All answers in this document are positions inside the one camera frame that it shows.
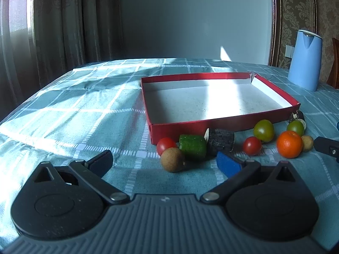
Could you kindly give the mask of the brown longan fruit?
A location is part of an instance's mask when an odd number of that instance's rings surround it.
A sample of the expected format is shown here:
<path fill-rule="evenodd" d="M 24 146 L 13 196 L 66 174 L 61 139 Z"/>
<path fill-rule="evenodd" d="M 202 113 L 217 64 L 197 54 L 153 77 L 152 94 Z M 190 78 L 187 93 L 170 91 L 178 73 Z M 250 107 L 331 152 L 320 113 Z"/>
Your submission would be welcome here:
<path fill-rule="evenodd" d="M 160 163 L 164 170 L 171 173 L 182 171 L 185 168 L 184 155 L 182 151 L 174 147 L 166 149 L 162 153 Z"/>
<path fill-rule="evenodd" d="M 309 135 L 303 135 L 301 138 L 303 141 L 303 152 L 310 151 L 314 146 L 314 139 Z"/>

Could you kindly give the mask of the red cherry tomato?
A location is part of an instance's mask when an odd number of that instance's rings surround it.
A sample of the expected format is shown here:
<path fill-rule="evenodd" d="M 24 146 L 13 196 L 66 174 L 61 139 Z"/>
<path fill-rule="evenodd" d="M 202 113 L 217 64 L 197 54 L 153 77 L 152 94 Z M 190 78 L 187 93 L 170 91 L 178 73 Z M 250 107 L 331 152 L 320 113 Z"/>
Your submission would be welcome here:
<path fill-rule="evenodd" d="M 255 156 L 260 153 L 262 148 L 262 144 L 260 139 L 257 137 L 248 137 L 245 139 L 244 143 L 242 144 L 242 150 L 248 156 Z"/>
<path fill-rule="evenodd" d="M 177 144 L 169 137 L 164 137 L 160 139 L 156 145 L 156 151 L 158 155 L 162 155 L 166 149 L 177 148 Z"/>

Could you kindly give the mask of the small green tomato with stem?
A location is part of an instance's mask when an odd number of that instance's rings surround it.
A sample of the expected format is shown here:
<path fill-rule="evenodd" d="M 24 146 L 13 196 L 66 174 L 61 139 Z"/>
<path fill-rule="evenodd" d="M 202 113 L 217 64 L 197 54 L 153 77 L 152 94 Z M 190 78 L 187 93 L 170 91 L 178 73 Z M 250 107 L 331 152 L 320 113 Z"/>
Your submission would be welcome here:
<path fill-rule="evenodd" d="M 300 121 L 293 120 L 288 124 L 287 131 L 294 131 L 300 137 L 302 137 L 304 135 L 304 126 Z"/>

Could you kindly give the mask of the orange tangerine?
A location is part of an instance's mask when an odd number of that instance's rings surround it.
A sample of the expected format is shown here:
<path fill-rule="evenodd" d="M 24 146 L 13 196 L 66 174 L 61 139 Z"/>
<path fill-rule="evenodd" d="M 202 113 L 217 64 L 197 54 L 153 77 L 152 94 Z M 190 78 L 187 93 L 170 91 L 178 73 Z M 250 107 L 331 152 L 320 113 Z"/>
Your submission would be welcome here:
<path fill-rule="evenodd" d="M 287 158 L 293 159 L 300 155 L 303 150 L 303 141 L 300 135 L 294 131 L 284 131 L 276 141 L 278 153 Z"/>

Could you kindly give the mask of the small dark eggplant piece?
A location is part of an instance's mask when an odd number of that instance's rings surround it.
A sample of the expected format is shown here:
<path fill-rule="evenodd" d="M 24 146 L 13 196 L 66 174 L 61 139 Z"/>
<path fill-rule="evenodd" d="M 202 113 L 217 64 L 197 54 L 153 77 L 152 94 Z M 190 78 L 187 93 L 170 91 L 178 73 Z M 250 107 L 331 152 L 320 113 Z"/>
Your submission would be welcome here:
<path fill-rule="evenodd" d="M 304 119 L 304 114 L 301 110 L 296 110 L 295 112 L 290 113 L 288 122 L 291 123 L 294 120 L 300 121 L 304 127 L 304 130 L 306 130 L 307 124 Z"/>

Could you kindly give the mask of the large green tomato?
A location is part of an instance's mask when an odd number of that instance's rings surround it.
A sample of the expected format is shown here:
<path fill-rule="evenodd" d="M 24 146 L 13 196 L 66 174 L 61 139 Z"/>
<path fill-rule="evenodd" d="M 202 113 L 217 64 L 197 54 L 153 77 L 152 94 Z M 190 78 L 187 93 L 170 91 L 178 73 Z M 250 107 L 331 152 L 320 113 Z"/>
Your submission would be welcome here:
<path fill-rule="evenodd" d="M 268 143 L 275 136 L 274 126 L 269 120 L 263 119 L 254 126 L 253 135 L 262 142 Z"/>

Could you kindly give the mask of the green cucumber piece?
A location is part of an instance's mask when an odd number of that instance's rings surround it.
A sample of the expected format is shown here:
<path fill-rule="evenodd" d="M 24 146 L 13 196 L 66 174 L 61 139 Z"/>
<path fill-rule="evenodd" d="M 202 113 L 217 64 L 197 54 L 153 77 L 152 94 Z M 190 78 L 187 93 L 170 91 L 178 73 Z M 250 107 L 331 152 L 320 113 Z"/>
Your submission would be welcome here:
<path fill-rule="evenodd" d="M 203 160 L 207 153 L 206 141 L 201 135 L 180 135 L 179 149 L 186 157 L 200 160 Z"/>

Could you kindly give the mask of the teal plaid tablecloth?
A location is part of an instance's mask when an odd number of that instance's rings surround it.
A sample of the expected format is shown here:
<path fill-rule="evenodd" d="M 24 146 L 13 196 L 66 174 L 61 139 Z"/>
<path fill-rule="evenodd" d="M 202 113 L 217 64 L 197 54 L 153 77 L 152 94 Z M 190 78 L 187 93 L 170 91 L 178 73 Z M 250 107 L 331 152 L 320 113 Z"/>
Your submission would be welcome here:
<path fill-rule="evenodd" d="M 226 177 L 214 159 L 171 174 L 149 139 L 140 82 L 143 77 L 203 72 L 254 72 L 300 102 L 307 135 L 338 139 L 338 90 L 314 92 L 288 81 L 285 69 L 205 58 L 138 58 L 93 62 L 63 74 L 1 121 L 1 247 L 18 233 L 11 205 L 42 161 L 64 166 L 103 150 L 114 155 L 105 181 L 129 195 L 196 194 Z"/>

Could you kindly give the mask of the dark wooden chair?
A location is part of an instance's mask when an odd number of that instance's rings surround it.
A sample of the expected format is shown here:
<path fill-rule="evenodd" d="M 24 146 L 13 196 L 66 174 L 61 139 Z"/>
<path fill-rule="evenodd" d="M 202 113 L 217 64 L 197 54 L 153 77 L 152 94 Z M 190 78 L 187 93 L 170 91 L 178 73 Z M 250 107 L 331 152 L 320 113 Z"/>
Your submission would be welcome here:
<path fill-rule="evenodd" d="M 339 87 L 339 40 L 332 38 L 332 42 L 333 42 L 333 53 L 334 53 L 334 62 L 332 65 L 332 69 L 330 71 L 330 75 L 327 79 L 327 84 L 329 84 L 330 86 L 332 86 L 335 89 L 338 89 Z"/>

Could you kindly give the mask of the light blue kettle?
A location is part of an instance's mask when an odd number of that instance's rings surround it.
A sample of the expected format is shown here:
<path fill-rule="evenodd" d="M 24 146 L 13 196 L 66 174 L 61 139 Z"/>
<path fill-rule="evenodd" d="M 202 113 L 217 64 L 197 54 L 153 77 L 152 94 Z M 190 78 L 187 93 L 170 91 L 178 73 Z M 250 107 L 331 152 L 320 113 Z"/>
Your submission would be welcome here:
<path fill-rule="evenodd" d="M 321 71 L 322 37 L 308 30 L 298 30 L 288 80 L 315 92 Z"/>

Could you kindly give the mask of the red cardboard box tray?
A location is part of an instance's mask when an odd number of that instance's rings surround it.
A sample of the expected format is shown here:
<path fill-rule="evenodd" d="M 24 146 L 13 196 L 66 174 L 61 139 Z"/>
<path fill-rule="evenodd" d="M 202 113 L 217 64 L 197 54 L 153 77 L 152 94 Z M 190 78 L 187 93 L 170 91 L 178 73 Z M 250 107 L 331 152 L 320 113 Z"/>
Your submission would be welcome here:
<path fill-rule="evenodd" d="M 213 72 L 144 77 L 141 89 L 152 144 L 208 128 L 252 129 L 288 120 L 300 102 L 257 73 Z"/>

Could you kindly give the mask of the brown patterned curtain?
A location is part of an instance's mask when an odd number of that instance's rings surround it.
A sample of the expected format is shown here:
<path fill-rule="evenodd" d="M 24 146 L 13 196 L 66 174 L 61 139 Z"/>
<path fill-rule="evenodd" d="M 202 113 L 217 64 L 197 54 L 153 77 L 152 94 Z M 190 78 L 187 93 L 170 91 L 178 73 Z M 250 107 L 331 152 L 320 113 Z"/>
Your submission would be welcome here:
<path fill-rule="evenodd" d="M 120 0 L 1 0 L 1 117 L 69 70 L 123 56 Z"/>

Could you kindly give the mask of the white wall socket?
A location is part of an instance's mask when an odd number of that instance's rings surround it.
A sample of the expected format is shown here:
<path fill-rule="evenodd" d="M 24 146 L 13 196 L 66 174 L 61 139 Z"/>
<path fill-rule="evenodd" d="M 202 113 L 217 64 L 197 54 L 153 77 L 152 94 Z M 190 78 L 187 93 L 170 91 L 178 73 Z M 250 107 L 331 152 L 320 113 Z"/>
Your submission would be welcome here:
<path fill-rule="evenodd" d="M 286 45 L 286 49 L 285 49 L 285 57 L 286 58 L 292 58 L 293 54 L 294 54 L 294 47 L 291 45 Z"/>

